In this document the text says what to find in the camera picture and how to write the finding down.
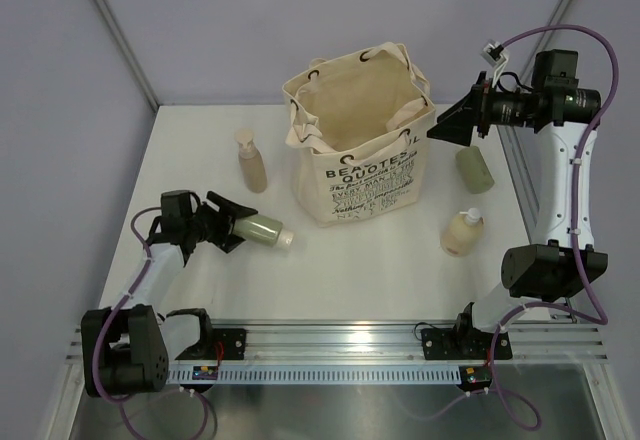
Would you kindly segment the pale green lotion tube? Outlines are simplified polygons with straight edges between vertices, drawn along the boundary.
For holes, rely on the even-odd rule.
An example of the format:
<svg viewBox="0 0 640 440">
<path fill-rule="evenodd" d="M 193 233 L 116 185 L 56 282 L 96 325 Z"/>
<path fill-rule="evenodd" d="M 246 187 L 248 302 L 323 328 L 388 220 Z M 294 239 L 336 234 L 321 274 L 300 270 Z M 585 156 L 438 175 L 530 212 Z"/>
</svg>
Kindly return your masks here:
<svg viewBox="0 0 640 440">
<path fill-rule="evenodd" d="M 288 250 L 295 238 L 281 221 L 260 214 L 236 220 L 232 233 L 244 240 L 283 250 Z"/>
</svg>

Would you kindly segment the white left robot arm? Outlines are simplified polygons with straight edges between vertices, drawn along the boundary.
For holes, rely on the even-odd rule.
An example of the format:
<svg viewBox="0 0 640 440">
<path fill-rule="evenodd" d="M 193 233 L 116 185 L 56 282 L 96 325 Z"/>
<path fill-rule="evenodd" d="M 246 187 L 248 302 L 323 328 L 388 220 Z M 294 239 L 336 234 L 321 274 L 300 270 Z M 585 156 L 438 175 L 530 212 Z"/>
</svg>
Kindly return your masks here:
<svg viewBox="0 0 640 440">
<path fill-rule="evenodd" d="M 229 253 L 243 243 L 233 229 L 256 209 L 214 192 L 204 199 L 190 190 L 165 192 L 152 208 L 147 235 L 135 231 L 141 262 L 112 305 L 87 311 L 81 345 L 87 394 L 117 404 L 166 385 L 174 361 L 240 361 L 243 328 L 215 328 L 203 308 L 160 315 L 169 287 L 200 243 Z"/>
</svg>

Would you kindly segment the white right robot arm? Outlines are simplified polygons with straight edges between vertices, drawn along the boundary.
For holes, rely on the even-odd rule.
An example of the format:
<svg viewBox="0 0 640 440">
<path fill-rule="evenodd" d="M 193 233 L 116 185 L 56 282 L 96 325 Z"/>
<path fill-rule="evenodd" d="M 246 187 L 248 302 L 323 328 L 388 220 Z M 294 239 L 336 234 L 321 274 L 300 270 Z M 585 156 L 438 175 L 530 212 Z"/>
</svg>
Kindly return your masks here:
<svg viewBox="0 0 640 440">
<path fill-rule="evenodd" d="M 491 126 L 534 131 L 542 157 L 541 198 L 528 245 L 508 249 L 501 282 L 469 303 L 451 328 L 420 332 L 423 354 L 435 360 L 507 360 L 508 324 L 537 308 L 564 310 L 570 298 L 605 273 L 608 256 L 594 247 L 589 220 L 589 173 L 597 133 L 590 123 L 601 107 L 596 90 L 576 77 L 578 54 L 537 54 L 531 86 L 513 92 L 481 73 L 470 92 L 440 114 L 427 135 L 468 147 Z"/>
</svg>

